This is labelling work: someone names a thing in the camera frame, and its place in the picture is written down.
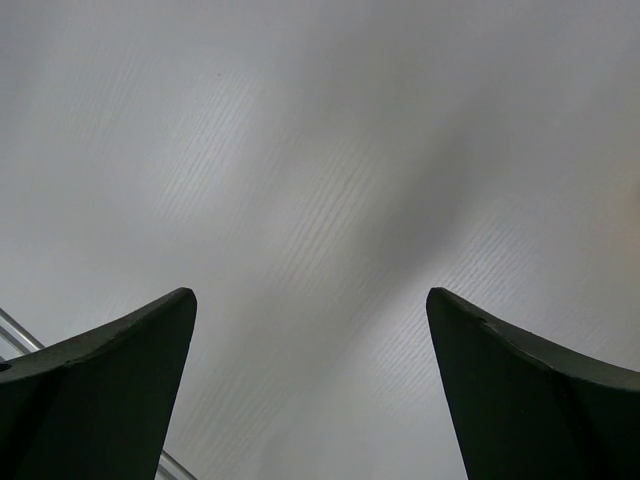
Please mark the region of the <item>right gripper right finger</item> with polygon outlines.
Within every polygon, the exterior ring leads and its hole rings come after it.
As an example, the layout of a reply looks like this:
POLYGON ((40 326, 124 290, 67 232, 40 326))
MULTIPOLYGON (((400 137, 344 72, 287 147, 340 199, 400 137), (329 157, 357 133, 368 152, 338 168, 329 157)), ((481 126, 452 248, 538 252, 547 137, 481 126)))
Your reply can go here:
POLYGON ((470 479, 636 479, 639 375, 433 288, 426 313, 470 479))

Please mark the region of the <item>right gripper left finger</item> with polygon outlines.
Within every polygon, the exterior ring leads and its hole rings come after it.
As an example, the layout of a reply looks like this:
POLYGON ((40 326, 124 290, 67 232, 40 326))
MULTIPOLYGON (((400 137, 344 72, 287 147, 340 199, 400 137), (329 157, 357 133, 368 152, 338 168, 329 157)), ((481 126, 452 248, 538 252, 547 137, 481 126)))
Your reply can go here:
POLYGON ((194 292, 179 288, 2 362, 2 478, 154 478, 196 312, 194 292))

